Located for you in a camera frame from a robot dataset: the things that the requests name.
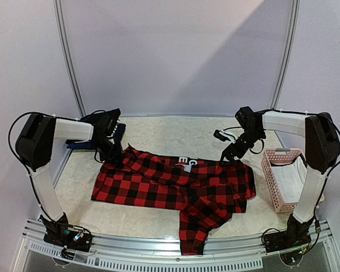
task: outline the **robotic arm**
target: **robotic arm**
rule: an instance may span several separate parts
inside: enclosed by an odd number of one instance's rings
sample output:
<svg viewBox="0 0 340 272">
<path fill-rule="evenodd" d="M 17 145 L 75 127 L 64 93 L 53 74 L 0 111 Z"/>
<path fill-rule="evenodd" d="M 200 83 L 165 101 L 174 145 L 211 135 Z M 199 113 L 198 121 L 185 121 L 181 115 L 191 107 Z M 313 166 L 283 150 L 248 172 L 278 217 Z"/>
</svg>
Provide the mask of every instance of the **robotic arm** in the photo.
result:
<svg viewBox="0 0 340 272">
<path fill-rule="evenodd" d="M 47 243 L 88 252 L 92 241 L 89 230 L 68 224 L 58 202 L 49 173 L 53 141 L 90 141 L 99 151 L 101 160 L 110 159 L 114 155 L 109 137 L 115 130 L 119 116 L 119 109 L 91 114 L 78 121 L 32 113 L 25 123 L 15 150 L 29 171 L 33 191 L 43 211 L 40 218 L 46 227 L 44 241 Z"/>
<path fill-rule="evenodd" d="M 340 142 L 330 114 L 305 115 L 275 110 L 253 112 L 250 107 L 243 107 L 235 115 L 241 127 L 242 135 L 222 152 L 221 161 L 226 158 L 230 163 L 241 159 L 244 154 L 260 139 L 265 139 L 265 130 L 281 131 L 305 138 L 305 156 L 307 175 L 304 187 L 294 212 L 287 222 L 284 232 L 264 235 L 266 251 L 287 249 L 310 241 L 309 226 L 315 218 L 315 210 L 325 187 L 325 179 L 340 154 Z M 214 136 L 224 140 L 216 130 Z M 316 232 L 320 225 L 316 221 Z"/>
</svg>

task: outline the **flannel shirt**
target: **flannel shirt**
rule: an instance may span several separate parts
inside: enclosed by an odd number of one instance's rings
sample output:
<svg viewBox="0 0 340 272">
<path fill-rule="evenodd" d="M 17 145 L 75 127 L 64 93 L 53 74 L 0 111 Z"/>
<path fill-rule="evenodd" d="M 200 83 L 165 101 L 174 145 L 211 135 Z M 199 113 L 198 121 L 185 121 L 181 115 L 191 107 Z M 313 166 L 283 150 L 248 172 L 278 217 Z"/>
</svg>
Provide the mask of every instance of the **flannel shirt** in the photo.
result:
<svg viewBox="0 0 340 272">
<path fill-rule="evenodd" d="M 251 167 L 242 162 L 157 156 L 129 146 L 119 163 L 104 163 L 92 200 L 121 205 L 180 210 L 183 255 L 203 254 L 213 228 L 244 213 L 256 195 Z"/>
</svg>

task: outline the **checkered garment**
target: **checkered garment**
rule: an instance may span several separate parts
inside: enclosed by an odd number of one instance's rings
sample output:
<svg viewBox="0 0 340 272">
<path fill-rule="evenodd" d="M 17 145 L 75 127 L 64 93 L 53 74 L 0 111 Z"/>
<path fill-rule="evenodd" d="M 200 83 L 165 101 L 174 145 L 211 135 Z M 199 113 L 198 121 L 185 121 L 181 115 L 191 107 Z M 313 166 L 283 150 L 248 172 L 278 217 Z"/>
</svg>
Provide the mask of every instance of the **checkered garment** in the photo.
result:
<svg viewBox="0 0 340 272">
<path fill-rule="evenodd" d="M 104 163 L 92 200 L 180 210 L 183 255 L 203 254 L 208 233 L 244 213 L 256 195 L 251 167 L 184 157 L 157 156 L 128 147 L 122 162 Z"/>
</svg>

